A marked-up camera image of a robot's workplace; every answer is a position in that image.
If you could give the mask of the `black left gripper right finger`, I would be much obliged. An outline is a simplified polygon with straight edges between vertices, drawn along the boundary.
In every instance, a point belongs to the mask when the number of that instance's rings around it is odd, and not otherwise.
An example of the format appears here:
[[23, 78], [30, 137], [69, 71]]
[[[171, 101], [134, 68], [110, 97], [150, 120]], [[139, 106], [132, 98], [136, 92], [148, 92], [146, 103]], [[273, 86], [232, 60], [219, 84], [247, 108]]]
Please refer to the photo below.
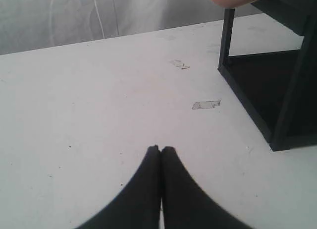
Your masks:
[[193, 180], [175, 148], [161, 152], [162, 206], [166, 229], [242, 229], [243, 222], [215, 203]]

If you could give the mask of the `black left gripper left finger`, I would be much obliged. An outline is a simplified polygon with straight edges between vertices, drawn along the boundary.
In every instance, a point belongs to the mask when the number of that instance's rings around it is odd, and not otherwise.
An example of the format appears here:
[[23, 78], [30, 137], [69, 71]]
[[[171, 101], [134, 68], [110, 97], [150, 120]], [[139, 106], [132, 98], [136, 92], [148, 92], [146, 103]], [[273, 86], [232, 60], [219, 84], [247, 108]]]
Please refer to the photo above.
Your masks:
[[80, 229], [158, 229], [161, 204], [160, 150], [150, 146], [133, 177]]

